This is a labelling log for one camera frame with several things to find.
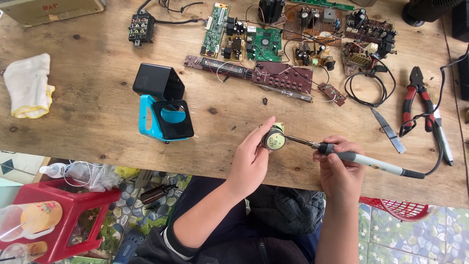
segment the pliers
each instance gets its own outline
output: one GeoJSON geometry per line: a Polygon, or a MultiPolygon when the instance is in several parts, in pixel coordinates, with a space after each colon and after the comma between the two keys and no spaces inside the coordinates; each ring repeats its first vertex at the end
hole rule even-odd
{"type": "MultiPolygon", "coordinates": [[[[404,100],[404,106],[402,108],[404,123],[412,119],[412,116],[410,115],[410,108],[412,107],[412,102],[414,101],[416,93],[418,93],[424,101],[425,113],[429,114],[433,111],[433,103],[431,102],[427,89],[424,87],[424,76],[418,66],[415,66],[412,69],[409,81],[410,84],[407,86],[407,96],[404,100]]],[[[429,118],[433,122],[435,121],[433,114],[431,114],[429,118]]],[[[425,131],[431,132],[431,124],[432,123],[429,120],[425,120],[425,131]]],[[[415,121],[413,125],[410,122],[407,123],[404,127],[404,135],[411,131],[416,125],[417,123],[415,121]]]]}

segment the plastic bottle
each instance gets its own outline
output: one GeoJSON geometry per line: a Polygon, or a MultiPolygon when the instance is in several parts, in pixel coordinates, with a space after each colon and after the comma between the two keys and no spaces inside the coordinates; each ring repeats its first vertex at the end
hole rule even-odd
{"type": "Polygon", "coordinates": [[[40,173],[45,173],[51,178],[62,178],[68,172],[70,165],[63,163],[54,163],[49,166],[43,166],[39,168],[40,173]]]}

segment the wooden workbench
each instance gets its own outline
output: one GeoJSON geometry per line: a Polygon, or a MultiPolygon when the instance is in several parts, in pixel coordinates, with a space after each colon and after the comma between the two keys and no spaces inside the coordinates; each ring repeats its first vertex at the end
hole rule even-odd
{"type": "MultiPolygon", "coordinates": [[[[185,56],[198,55],[200,51],[205,36],[202,23],[157,24],[154,44],[143,44],[142,49],[133,47],[127,40],[127,27],[142,2],[108,1],[105,12],[31,28],[23,28],[3,15],[0,69],[16,60],[49,53],[49,84],[55,85],[56,91],[50,113],[39,119],[17,119],[10,115],[10,98],[3,79],[0,80],[0,149],[225,178],[238,144],[257,125],[275,115],[285,123],[287,133],[297,137],[321,141],[332,134],[344,134],[361,143],[370,157],[421,172],[434,166],[437,146],[431,133],[424,131],[423,120],[401,139],[407,151],[398,154],[387,136],[379,131],[380,125],[369,107],[351,99],[342,107],[332,102],[308,104],[265,92],[249,81],[230,78],[221,83],[212,73],[185,68],[182,65],[185,56]],[[139,96],[132,91],[132,83],[142,62],[171,66],[182,72],[184,99],[189,104],[195,130],[193,138],[167,145],[138,132],[139,96]],[[266,106],[262,104],[264,96],[269,100],[266,106]]],[[[172,0],[171,7],[178,9],[189,2],[172,0]]],[[[146,9],[157,19],[182,21],[210,15],[214,1],[206,3],[208,7],[191,6],[182,15],[166,13],[156,0],[146,9]]],[[[231,5],[230,16],[244,19],[247,7],[258,1],[223,3],[231,5]]],[[[412,67],[420,66],[430,92],[437,93],[441,83],[439,67],[449,62],[442,21],[420,28],[408,26],[400,15],[405,3],[406,0],[380,1],[367,8],[370,19],[387,19],[395,23],[399,32],[398,54],[390,54],[385,60],[397,80],[396,91],[377,109],[396,132],[402,123],[402,102],[412,67]]],[[[248,19],[255,18],[257,10],[251,8],[248,19]]],[[[293,41],[285,49],[290,58],[292,45],[293,41]]],[[[331,49],[337,63],[335,70],[329,72],[329,83],[343,91],[346,78],[341,49],[331,49]]],[[[379,75],[390,92],[393,85],[389,75],[379,75]]],[[[315,69],[314,81],[326,79],[322,69],[315,69]]],[[[424,180],[370,168],[363,182],[363,196],[469,208],[467,170],[452,83],[449,70],[440,111],[454,167],[442,163],[436,173],[424,180]]],[[[376,82],[365,77],[357,77],[354,88],[364,100],[375,101],[380,96],[376,82]]],[[[324,94],[313,96],[328,100],[324,94]]],[[[422,103],[417,99],[412,114],[422,111],[422,103]]],[[[320,190],[319,166],[312,162],[312,152],[293,142],[273,152],[264,183],[320,190]]]]}

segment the white cloth rag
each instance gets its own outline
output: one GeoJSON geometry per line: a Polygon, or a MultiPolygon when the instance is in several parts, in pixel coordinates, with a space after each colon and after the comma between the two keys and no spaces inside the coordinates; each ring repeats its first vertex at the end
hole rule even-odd
{"type": "Polygon", "coordinates": [[[3,77],[11,98],[11,115],[38,118],[49,112],[54,86],[47,84],[51,57],[44,53],[10,64],[3,77]]]}

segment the gray towel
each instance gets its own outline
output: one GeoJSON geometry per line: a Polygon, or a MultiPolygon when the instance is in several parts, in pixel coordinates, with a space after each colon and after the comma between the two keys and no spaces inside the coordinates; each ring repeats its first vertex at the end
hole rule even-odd
{"type": "Polygon", "coordinates": [[[314,233],[324,215],[323,192],[261,184],[247,199],[251,214],[287,234],[314,233]]]}

